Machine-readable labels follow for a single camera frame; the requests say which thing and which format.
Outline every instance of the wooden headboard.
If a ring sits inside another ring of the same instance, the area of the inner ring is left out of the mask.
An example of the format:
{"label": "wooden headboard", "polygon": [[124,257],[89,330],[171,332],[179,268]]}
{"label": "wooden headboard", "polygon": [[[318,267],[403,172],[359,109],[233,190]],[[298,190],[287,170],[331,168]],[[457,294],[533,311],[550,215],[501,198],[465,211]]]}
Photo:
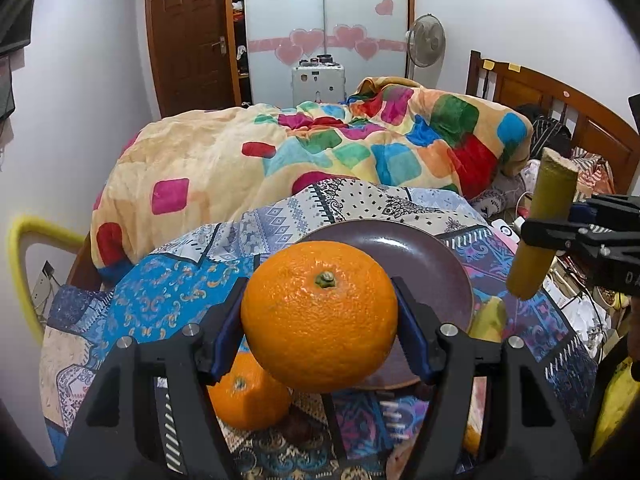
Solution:
{"label": "wooden headboard", "polygon": [[[484,82],[479,92],[481,72]],[[491,81],[491,85],[495,85],[491,98],[494,102],[509,108],[534,103],[547,115],[551,115],[552,109],[559,104],[563,123],[566,123],[568,110],[572,108],[577,112],[572,146],[580,146],[606,158],[613,171],[616,192],[630,191],[640,161],[640,136],[626,121],[588,95],[548,75],[510,63],[482,59],[475,50],[471,51],[466,94],[489,99],[488,89],[490,79],[493,79],[489,77],[490,73],[495,74],[495,81]]]}

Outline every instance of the television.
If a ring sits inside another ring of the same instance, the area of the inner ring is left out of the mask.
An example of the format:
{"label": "television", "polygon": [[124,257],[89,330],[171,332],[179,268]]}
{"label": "television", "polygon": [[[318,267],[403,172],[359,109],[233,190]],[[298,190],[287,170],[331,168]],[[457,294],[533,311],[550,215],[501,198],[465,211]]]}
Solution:
{"label": "television", "polygon": [[14,24],[0,40],[0,57],[31,43],[31,16],[33,14],[33,0],[27,0]]}

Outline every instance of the sliding wardrobe door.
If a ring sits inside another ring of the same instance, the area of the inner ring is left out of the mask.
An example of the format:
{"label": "sliding wardrobe door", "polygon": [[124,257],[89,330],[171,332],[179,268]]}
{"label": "sliding wardrobe door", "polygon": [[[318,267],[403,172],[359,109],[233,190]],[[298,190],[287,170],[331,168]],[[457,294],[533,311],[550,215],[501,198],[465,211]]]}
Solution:
{"label": "sliding wardrobe door", "polygon": [[245,0],[254,103],[293,106],[291,68],[324,52],[322,0]]}
{"label": "sliding wardrobe door", "polygon": [[347,95],[369,76],[404,76],[408,0],[325,0],[328,53],[346,69]]}

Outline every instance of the screw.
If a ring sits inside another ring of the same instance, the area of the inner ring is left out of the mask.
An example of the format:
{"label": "screw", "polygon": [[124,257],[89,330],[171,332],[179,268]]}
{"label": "screw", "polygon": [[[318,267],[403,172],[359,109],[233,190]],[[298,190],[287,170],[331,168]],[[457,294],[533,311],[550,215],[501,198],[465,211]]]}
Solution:
{"label": "screw", "polygon": [[516,335],[512,335],[509,339],[507,339],[507,341],[511,348],[515,348],[515,349],[524,348],[524,341],[522,340],[522,338]]}
{"label": "screw", "polygon": [[118,348],[129,348],[133,344],[133,338],[129,335],[124,335],[116,341],[116,346]]}
{"label": "screw", "polygon": [[182,333],[185,336],[193,337],[200,331],[200,325],[197,323],[188,323],[182,327]]}
{"label": "screw", "polygon": [[444,325],[441,325],[440,331],[442,332],[442,335],[453,337],[458,333],[458,327],[451,323],[445,323]]}

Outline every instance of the heart decal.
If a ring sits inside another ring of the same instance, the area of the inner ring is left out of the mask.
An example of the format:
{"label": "heart decal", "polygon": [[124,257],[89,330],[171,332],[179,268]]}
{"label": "heart decal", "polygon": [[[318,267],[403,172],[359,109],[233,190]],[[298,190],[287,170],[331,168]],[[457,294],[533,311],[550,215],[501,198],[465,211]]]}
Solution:
{"label": "heart decal", "polygon": [[334,34],[338,40],[337,46],[343,46],[349,50],[353,50],[358,41],[362,41],[367,37],[367,29],[362,25],[336,25]]}
{"label": "heart decal", "polygon": [[289,66],[299,62],[302,59],[302,54],[304,54],[303,48],[299,45],[291,44],[289,40],[276,49],[276,57]]}
{"label": "heart decal", "polygon": [[356,43],[356,52],[360,54],[362,58],[367,61],[372,57],[374,57],[379,50],[380,50],[380,46],[378,42],[370,38],[367,38],[366,40],[362,40]]}
{"label": "heart decal", "polygon": [[380,16],[391,16],[394,13],[394,1],[393,0],[382,0],[379,4],[376,5],[376,12]]}
{"label": "heart decal", "polygon": [[307,32],[303,28],[297,28],[291,32],[289,38],[292,44],[301,46],[304,53],[311,56],[322,45],[324,30],[314,28]]}

